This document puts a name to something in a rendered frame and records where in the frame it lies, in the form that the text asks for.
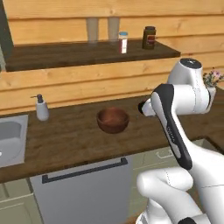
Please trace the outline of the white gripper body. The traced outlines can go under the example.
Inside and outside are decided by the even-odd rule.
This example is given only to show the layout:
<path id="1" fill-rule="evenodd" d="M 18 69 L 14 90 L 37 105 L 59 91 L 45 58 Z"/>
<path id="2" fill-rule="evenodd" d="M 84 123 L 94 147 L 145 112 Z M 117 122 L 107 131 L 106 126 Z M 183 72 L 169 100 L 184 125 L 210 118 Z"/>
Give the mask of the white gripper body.
<path id="1" fill-rule="evenodd" d="M 142 111 L 145 116 L 155 116 L 156 113 L 151 105 L 151 100 L 148 99 L 142 106 Z"/>

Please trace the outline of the brown wooden bowl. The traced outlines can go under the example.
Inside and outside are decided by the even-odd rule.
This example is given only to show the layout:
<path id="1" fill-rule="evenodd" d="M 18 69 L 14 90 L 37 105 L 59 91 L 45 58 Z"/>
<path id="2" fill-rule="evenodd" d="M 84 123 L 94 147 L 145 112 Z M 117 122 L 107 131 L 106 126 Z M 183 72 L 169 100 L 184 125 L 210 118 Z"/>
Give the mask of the brown wooden bowl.
<path id="1" fill-rule="evenodd" d="M 109 134 L 123 132 L 130 121 L 130 116 L 120 108 L 110 107 L 99 111 L 96 115 L 99 128 Z"/>

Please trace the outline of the pale green drawer front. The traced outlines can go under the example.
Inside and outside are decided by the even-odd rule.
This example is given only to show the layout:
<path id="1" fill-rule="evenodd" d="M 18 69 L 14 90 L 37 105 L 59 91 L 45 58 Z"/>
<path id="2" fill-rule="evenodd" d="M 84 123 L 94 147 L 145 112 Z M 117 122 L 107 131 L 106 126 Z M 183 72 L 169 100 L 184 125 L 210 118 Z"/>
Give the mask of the pale green drawer front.
<path id="1" fill-rule="evenodd" d="M 174 155 L 173 157 L 169 157 L 167 159 L 160 159 L 157 157 L 156 153 L 158 151 L 168 151 L 168 150 L 172 150 L 170 146 L 135 154 L 133 156 L 133 168 L 147 165 L 161 165 L 163 163 L 166 163 L 171 166 L 178 166 L 179 164 L 176 161 Z"/>

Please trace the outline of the blue-lidded spice jar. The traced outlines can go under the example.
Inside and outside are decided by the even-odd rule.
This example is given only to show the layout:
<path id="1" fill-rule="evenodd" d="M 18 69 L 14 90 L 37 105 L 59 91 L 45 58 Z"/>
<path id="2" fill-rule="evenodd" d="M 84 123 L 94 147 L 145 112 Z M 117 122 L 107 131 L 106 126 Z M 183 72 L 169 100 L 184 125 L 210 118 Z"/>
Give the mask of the blue-lidded spice jar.
<path id="1" fill-rule="evenodd" d="M 128 33 L 126 31 L 120 31 L 118 33 L 118 40 L 120 53 L 125 54 L 127 52 Z"/>

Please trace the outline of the flowering plant in white pot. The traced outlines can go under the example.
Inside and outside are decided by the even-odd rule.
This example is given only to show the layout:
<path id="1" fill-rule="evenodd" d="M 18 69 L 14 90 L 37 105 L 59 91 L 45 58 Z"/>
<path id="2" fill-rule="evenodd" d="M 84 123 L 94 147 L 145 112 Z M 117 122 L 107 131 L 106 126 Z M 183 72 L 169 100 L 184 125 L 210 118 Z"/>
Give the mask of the flowering plant in white pot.
<path id="1" fill-rule="evenodd" d="M 209 73 L 203 73 L 202 79 L 209 96 L 212 97 L 216 92 L 217 84 L 224 81 L 224 73 L 213 68 Z"/>

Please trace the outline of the dark brown jar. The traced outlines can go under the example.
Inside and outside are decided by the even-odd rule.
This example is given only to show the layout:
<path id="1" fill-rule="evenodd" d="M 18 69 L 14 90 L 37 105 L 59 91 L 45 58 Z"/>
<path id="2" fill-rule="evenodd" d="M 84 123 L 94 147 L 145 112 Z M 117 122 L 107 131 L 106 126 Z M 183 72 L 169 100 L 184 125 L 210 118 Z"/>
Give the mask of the dark brown jar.
<path id="1" fill-rule="evenodd" d="M 156 27 L 146 26 L 143 30 L 143 49 L 153 49 L 155 45 Z"/>

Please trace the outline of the clear drinking glass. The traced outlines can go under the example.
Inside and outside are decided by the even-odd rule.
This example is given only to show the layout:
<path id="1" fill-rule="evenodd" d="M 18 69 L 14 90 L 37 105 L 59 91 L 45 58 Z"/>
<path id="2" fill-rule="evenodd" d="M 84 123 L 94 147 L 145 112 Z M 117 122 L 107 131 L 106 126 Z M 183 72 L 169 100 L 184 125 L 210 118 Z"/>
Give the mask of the clear drinking glass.
<path id="1" fill-rule="evenodd" d="M 118 39 L 118 32 L 120 26 L 119 17 L 109 17 L 108 18 L 108 40 L 115 42 Z"/>
<path id="2" fill-rule="evenodd" d="M 88 17 L 87 23 L 87 40 L 90 44 L 95 44 L 98 41 L 98 18 Z"/>

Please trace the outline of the white soap dispenser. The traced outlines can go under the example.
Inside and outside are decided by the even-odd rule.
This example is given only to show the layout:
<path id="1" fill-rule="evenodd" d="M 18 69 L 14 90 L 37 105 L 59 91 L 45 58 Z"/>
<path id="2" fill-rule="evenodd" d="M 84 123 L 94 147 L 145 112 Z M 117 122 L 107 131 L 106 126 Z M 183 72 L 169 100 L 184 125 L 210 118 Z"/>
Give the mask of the white soap dispenser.
<path id="1" fill-rule="evenodd" d="M 34 95 L 34 98 L 37 99 L 37 102 L 36 102 L 37 118 L 41 122 L 46 121 L 49 118 L 49 110 L 48 110 L 46 101 L 44 100 L 41 94 Z"/>

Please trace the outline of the grey dishwasher door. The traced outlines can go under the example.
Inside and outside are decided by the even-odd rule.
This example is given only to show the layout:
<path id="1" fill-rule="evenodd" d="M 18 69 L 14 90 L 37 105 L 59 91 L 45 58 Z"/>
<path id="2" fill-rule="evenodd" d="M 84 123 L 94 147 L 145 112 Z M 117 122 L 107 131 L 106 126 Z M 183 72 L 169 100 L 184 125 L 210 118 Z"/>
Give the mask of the grey dishwasher door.
<path id="1" fill-rule="evenodd" d="M 123 224 L 128 217 L 132 157 L 128 164 L 103 171 L 42 183 L 31 178 L 44 224 Z M 47 173 L 55 177 L 117 163 L 121 157 Z"/>

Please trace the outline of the grey steel sink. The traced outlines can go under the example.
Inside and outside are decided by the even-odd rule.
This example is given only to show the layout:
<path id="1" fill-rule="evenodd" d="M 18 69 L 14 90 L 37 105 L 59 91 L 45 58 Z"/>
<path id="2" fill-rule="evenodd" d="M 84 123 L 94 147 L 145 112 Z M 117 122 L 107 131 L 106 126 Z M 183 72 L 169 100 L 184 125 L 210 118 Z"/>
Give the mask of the grey steel sink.
<path id="1" fill-rule="evenodd" d="M 28 115 L 0 118 L 0 168 L 25 161 Z"/>

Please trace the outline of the pale green cupboard run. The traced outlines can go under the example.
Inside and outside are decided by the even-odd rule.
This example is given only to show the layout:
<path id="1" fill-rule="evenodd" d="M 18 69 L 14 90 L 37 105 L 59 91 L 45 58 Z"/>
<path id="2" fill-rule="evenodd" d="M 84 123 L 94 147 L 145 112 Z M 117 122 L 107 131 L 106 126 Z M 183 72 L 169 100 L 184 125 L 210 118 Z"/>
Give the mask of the pale green cupboard run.
<path id="1" fill-rule="evenodd" d="M 27 178 L 0 184 L 0 224 L 44 224 Z"/>

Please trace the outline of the dark wooden wall shelf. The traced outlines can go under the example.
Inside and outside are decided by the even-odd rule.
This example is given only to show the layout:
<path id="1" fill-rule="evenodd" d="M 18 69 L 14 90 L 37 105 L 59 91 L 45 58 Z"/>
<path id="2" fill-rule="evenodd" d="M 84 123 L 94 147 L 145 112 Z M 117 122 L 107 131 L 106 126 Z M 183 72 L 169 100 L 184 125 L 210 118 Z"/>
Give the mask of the dark wooden wall shelf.
<path id="1" fill-rule="evenodd" d="M 108 41 L 95 45 L 88 42 L 19 45 L 15 46 L 6 61 L 6 71 L 48 69 L 56 67 L 76 67 L 139 60 L 160 60 L 177 58 L 180 52 L 159 42 L 152 50 L 142 48 L 141 39 L 128 41 L 127 52 L 119 53 L 119 46 Z"/>

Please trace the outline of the dark grey-green wall cabinet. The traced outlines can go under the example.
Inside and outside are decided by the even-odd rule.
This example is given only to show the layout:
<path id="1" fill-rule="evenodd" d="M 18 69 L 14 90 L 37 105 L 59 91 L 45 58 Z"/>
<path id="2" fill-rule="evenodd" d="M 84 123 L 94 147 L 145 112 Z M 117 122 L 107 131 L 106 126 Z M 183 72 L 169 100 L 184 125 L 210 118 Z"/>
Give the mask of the dark grey-green wall cabinet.
<path id="1" fill-rule="evenodd" d="M 4 2 L 0 0 L 0 72 L 6 70 L 7 59 L 14 48 Z"/>

